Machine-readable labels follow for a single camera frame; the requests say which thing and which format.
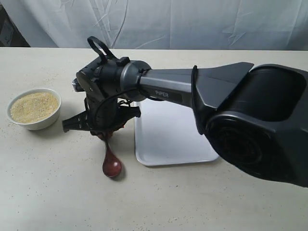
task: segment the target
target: speckled countertop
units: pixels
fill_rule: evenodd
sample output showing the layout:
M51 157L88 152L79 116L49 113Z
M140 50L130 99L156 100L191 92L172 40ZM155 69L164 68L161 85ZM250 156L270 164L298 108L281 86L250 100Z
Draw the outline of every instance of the speckled countertop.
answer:
M132 51L117 56L152 68L213 67L246 61L308 70L300 51ZM75 73L96 57L87 49L0 48L1 231L279 231L308 229L308 191L242 173L218 159L148 168L134 156L134 124L110 145L125 166L113 181L102 173L104 143L84 131L62 132L61 120L84 110ZM6 119L10 99L46 87L63 99L60 119L27 131Z

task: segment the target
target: white fabric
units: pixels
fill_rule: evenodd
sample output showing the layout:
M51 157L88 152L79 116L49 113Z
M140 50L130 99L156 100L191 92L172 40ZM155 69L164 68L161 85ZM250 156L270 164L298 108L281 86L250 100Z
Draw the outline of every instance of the white fabric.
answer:
M308 0L1 0L32 47L307 50Z

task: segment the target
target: white plate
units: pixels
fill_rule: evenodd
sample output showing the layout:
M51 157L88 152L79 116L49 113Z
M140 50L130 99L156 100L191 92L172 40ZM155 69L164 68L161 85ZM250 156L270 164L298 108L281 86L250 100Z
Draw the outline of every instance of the white plate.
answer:
M218 154L196 128L193 111L169 102L136 103L136 158L146 166L214 161Z

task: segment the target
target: breadcrumbs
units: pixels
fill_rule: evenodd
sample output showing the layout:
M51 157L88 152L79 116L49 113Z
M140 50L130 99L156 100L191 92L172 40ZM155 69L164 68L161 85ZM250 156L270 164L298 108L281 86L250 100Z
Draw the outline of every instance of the breadcrumbs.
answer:
M32 93L14 102L11 116L18 123L35 123L49 117L58 106L56 97L51 93Z

